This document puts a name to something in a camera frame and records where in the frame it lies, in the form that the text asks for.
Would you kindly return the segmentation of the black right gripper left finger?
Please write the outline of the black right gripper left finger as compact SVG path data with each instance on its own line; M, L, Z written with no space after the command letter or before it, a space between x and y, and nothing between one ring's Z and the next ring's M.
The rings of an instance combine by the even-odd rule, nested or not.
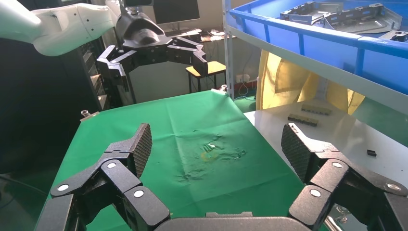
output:
M111 143L95 164L51 190L36 230L84 231L108 206L133 231L153 231L169 220L169 209L140 180L152 144L147 123L131 138Z

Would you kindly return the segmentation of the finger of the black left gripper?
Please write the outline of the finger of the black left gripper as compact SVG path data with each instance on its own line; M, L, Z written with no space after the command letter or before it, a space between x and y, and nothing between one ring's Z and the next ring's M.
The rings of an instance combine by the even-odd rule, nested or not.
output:
M184 37L173 38L166 48L167 60L189 64L203 77L208 75L208 62L203 45Z
M132 91L129 73L140 64L136 50L121 50L118 46L109 45L97 58L104 87L108 92L118 91L118 86L125 92Z

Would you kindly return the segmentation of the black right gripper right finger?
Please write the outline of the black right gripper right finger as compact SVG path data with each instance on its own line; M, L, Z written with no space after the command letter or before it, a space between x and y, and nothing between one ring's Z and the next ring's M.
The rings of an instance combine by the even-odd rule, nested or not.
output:
M331 143L284 125L281 148L305 185L289 216L316 231L334 205L346 208L369 231L408 228L408 190L402 184L351 162Z

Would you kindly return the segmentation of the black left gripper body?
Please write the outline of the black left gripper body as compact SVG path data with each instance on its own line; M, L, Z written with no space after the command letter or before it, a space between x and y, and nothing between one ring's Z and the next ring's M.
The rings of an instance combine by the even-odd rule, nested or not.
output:
M146 14L121 13L115 30L124 52L135 52L132 62L136 66L168 61L167 47L172 39Z

